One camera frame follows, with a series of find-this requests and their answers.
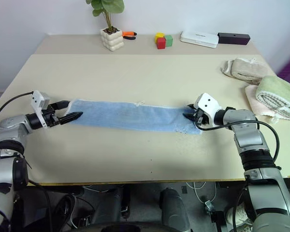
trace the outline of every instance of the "green block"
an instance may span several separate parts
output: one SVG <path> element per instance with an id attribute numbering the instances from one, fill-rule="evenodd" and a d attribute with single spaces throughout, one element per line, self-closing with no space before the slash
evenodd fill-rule
<path id="1" fill-rule="evenodd" d="M 172 35 L 165 35 L 164 38 L 165 38 L 165 46 L 166 47 L 171 47 L 172 44 L 173 44 Z"/>

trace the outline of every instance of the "white sneaker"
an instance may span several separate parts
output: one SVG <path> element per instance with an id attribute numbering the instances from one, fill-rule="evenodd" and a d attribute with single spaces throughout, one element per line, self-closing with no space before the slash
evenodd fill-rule
<path id="1" fill-rule="evenodd" d="M 233 214 L 233 207 L 227 211 L 226 214 L 226 221 L 229 224 L 233 224 L 232 222 L 232 214 Z M 248 216 L 245 212 L 244 208 L 244 203 L 241 203 L 240 205 L 237 206 L 236 208 L 236 213 L 235 213 L 235 224 L 237 226 L 243 224 L 246 220 L 248 219 Z"/>
<path id="2" fill-rule="evenodd" d="M 252 232 L 252 226 L 244 224 L 239 227 L 236 227 L 237 232 Z"/>

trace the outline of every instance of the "blue cloth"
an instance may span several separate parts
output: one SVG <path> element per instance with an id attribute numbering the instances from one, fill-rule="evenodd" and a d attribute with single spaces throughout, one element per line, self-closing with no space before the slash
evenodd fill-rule
<path id="1" fill-rule="evenodd" d="M 168 131 L 200 134 L 192 121 L 183 113 L 194 113 L 189 107 L 168 108 L 136 105 L 123 102 L 75 100 L 68 113 L 82 111 L 73 124 L 94 127 L 119 128 L 137 131 Z"/>

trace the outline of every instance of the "white wall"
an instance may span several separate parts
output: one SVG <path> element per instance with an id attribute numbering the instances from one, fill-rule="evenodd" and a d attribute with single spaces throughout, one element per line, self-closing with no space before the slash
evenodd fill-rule
<path id="1" fill-rule="evenodd" d="M 184 29 L 248 33 L 279 71 L 290 59 L 290 0 L 124 0 L 113 24 L 139 34 Z M 93 34 L 105 26 L 85 0 L 0 0 L 0 91 L 49 34 Z"/>

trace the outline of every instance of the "black box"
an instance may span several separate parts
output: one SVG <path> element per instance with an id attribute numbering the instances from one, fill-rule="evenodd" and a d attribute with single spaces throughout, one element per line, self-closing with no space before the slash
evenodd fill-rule
<path id="1" fill-rule="evenodd" d="M 250 40 L 250 36 L 247 34 L 218 33 L 218 37 L 218 44 L 246 45 Z"/>

